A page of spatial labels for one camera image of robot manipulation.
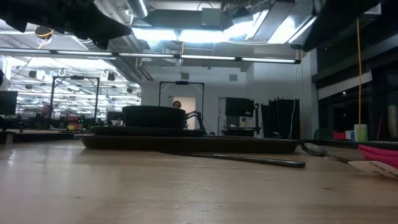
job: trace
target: black tray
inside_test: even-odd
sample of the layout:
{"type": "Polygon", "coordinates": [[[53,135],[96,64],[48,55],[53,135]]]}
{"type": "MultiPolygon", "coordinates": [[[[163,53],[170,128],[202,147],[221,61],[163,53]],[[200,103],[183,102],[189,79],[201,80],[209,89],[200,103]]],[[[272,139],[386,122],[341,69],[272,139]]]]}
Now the black tray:
{"type": "Polygon", "coordinates": [[[201,130],[172,128],[140,128],[140,127],[93,127],[92,133],[102,136],[163,136],[163,137],[202,137],[206,133],[201,130]]]}
{"type": "Polygon", "coordinates": [[[126,150],[173,150],[195,152],[242,152],[242,153],[293,153],[299,141],[264,138],[173,138],[145,136],[99,136],[77,134],[89,149],[126,149],[126,150]]]}

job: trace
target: doorway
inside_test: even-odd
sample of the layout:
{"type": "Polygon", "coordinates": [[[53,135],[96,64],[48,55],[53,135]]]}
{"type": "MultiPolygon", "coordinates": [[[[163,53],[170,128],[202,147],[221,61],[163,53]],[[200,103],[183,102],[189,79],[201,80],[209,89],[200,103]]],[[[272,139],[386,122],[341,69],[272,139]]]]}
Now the doorway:
{"type": "MultiPolygon", "coordinates": [[[[186,113],[192,112],[196,110],[197,99],[195,97],[170,97],[170,106],[173,106],[175,101],[181,102],[181,109],[185,110],[186,113]]],[[[187,121],[188,128],[194,130],[196,128],[195,117],[190,118],[187,121]]]]}

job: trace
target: metal spoon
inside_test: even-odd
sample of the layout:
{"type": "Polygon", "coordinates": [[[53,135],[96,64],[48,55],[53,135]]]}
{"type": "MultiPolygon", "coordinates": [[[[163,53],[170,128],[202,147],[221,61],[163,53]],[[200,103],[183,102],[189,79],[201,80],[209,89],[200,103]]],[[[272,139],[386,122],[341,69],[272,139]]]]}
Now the metal spoon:
{"type": "Polygon", "coordinates": [[[326,151],[326,149],[319,147],[312,143],[305,143],[303,145],[303,150],[306,153],[313,155],[313,156],[330,156],[330,157],[337,159],[340,162],[344,162],[345,164],[348,164],[348,162],[351,162],[350,160],[344,159],[340,156],[335,156],[335,155],[329,154],[328,151],[326,151]]]}

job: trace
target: wooden table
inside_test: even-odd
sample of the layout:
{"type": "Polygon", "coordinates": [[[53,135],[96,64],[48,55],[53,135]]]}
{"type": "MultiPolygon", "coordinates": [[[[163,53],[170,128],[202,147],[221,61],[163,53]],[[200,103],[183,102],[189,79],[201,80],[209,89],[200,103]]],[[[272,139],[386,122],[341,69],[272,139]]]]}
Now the wooden table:
{"type": "MultiPolygon", "coordinates": [[[[354,149],[330,152],[360,159],[354,149]]],[[[294,169],[79,140],[0,149],[0,223],[397,223],[398,181],[300,153],[294,169]]]]}

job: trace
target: black handle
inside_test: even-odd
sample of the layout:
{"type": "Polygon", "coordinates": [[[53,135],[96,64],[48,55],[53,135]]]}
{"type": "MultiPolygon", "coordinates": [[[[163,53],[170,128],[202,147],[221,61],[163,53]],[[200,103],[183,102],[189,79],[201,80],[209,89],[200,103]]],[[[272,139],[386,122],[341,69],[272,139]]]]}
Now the black handle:
{"type": "Polygon", "coordinates": [[[349,159],[344,159],[344,158],[342,158],[342,157],[340,157],[340,156],[335,156],[335,155],[333,155],[333,154],[325,153],[325,155],[330,156],[330,157],[332,157],[332,158],[335,158],[335,159],[337,159],[337,160],[340,161],[340,162],[344,162],[344,163],[351,162],[351,160],[349,160],[349,159]]]}
{"type": "Polygon", "coordinates": [[[162,152],[162,153],[179,155],[179,156],[193,156],[193,157],[205,157],[205,158],[213,158],[213,159],[226,159],[226,160],[241,161],[241,162],[254,162],[254,163],[260,163],[260,164],[293,167],[293,168],[304,168],[305,167],[305,162],[282,160],[282,159],[230,156],[230,155],[207,154],[207,153],[197,153],[197,152],[162,152]]]}

